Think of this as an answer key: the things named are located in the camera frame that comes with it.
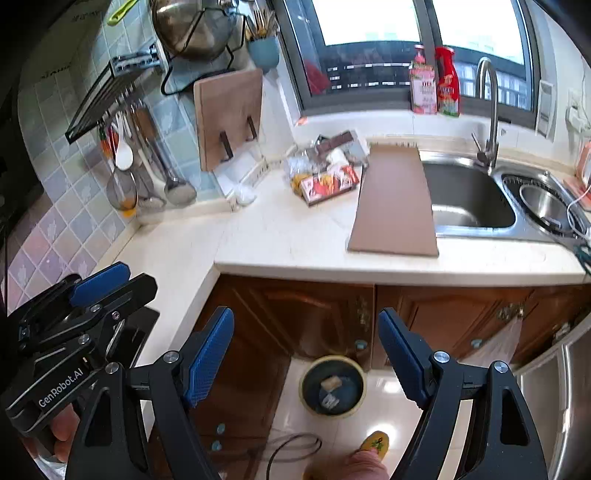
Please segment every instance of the blue cup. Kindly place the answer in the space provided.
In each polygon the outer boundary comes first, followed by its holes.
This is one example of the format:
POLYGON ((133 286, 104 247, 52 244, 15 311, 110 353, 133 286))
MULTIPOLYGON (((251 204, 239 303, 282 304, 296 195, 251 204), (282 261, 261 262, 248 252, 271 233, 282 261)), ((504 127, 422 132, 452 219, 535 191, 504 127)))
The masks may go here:
POLYGON ((279 45, 277 37, 267 37, 248 43, 248 53, 254 64, 267 73, 279 65, 279 45))

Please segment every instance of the blue gripper pad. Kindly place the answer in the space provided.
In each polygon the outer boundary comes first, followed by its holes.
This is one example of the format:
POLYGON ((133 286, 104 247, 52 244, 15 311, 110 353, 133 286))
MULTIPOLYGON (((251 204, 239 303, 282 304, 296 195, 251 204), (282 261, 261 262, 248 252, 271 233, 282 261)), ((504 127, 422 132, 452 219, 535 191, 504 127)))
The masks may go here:
POLYGON ((130 276, 127 265, 114 263, 76 285, 70 295, 70 305, 90 307, 127 282, 130 276))
POLYGON ((183 397, 191 407, 209 394, 233 334, 234 314, 225 309, 189 368, 189 388, 183 397))
POLYGON ((423 369, 386 311, 378 315, 378 335, 404 394, 424 410, 429 396, 424 388, 423 369))

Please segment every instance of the window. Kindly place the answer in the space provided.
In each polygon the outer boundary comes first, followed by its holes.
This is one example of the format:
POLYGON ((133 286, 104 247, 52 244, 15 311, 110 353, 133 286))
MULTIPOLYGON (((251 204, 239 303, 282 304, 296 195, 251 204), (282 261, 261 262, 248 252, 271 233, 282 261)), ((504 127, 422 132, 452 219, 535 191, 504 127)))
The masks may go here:
MULTIPOLYGON (((409 109, 408 67, 420 43, 433 65, 435 46, 454 48, 463 112, 490 112, 485 100, 474 98, 476 66, 488 56, 498 72, 501 119, 534 126, 537 46, 519 0, 373 0, 370 7, 358 0, 273 3, 306 115, 409 109)), ((489 86, 485 98, 490 99, 489 86)))
MULTIPOLYGON (((497 71, 499 102, 533 111, 530 42, 517 0, 432 2, 437 17, 434 38, 456 51, 454 63, 461 94, 474 97, 476 66, 481 57, 487 56, 497 71)), ((486 84, 485 98, 490 100, 490 80, 486 84)))

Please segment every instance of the hand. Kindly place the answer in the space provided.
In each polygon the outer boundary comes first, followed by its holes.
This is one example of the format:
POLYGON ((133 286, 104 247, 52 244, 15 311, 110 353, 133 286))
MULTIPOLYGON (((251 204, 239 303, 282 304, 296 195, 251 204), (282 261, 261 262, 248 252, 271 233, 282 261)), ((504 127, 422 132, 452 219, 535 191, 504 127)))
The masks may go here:
MULTIPOLYGON (((66 463, 68 461, 72 442, 74 441, 74 434, 79 423, 80 419, 74 411, 72 404, 69 404, 59 412, 50 423, 51 432, 57 439, 54 452, 60 462, 66 463)), ((22 442, 31 456, 35 458, 38 455, 35 441, 32 438, 23 438, 22 442)))

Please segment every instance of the slipper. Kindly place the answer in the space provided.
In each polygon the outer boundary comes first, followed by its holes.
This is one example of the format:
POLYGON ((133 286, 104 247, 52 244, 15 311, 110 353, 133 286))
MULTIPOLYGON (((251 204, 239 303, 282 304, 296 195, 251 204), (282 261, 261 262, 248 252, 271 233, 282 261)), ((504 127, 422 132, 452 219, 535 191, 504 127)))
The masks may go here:
POLYGON ((377 432, 373 432, 363 441, 359 450, 375 449, 379 459, 384 460, 386 453, 388 453, 389 446, 390 439, 388 438, 388 435, 378 430, 377 432))

